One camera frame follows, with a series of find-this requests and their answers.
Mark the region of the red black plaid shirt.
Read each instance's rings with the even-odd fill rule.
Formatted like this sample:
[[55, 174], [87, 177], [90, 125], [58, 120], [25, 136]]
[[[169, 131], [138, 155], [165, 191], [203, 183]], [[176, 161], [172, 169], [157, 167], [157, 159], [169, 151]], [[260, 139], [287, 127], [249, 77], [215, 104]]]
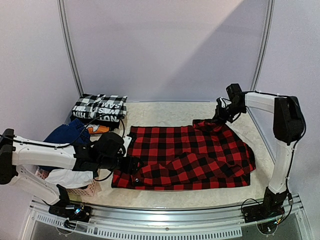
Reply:
[[227, 124], [195, 119], [187, 126], [132, 126], [129, 157], [136, 173], [113, 172], [111, 186], [134, 190], [186, 191], [246, 187], [255, 154]]

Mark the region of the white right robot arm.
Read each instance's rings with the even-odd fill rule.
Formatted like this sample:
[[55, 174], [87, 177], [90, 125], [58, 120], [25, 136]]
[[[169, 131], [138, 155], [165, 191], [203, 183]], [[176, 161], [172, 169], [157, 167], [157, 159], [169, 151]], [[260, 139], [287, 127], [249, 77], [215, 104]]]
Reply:
[[232, 123], [234, 117], [254, 108], [273, 115], [273, 135], [276, 139], [276, 156], [273, 173], [265, 189], [263, 202], [255, 205], [255, 212], [269, 218], [282, 208], [290, 197], [288, 187], [296, 146], [306, 133], [306, 121], [298, 98], [257, 91], [230, 91], [229, 100], [217, 98], [214, 119]]

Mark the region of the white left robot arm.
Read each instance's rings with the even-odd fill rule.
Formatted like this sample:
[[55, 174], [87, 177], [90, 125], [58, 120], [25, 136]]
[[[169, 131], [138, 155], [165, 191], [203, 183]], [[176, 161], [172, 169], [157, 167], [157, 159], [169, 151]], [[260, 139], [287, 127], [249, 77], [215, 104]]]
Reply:
[[75, 210], [66, 188], [47, 183], [26, 169], [26, 165], [74, 172], [120, 170], [132, 175], [144, 164], [139, 158], [129, 156], [124, 139], [114, 132], [104, 133], [98, 140], [87, 144], [56, 144], [25, 139], [7, 128], [0, 135], [0, 183], [20, 187], [54, 206], [63, 217], [70, 217]]

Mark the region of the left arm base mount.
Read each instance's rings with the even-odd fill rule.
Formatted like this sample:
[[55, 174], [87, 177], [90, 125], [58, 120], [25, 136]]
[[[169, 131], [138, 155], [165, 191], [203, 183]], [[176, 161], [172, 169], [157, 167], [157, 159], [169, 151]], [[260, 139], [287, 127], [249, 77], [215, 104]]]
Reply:
[[62, 206], [50, 206], [48, 212], [57, 217], [65, 218], [63, 227], [74, 230], [78, 222], [88, 223], [91, 218], [92, 207], [80, 204]]

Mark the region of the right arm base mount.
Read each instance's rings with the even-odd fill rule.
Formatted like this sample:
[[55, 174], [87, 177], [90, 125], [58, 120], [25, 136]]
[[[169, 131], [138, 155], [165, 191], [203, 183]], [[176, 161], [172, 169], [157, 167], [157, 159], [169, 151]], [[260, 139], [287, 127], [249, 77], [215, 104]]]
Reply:
[[262, 203], [259, 203], [253, 198], [248, 198], [242, 202], [240, 211], [246, 224], [256, 222], [258, 231], [265, 236], [269, 236], [274, 234], [278, 226], [291, 214], [293, 203], [292, 196], [289, 196], [288, 204], [290, 209], [286, 213], [282, 204], [267, 210]]

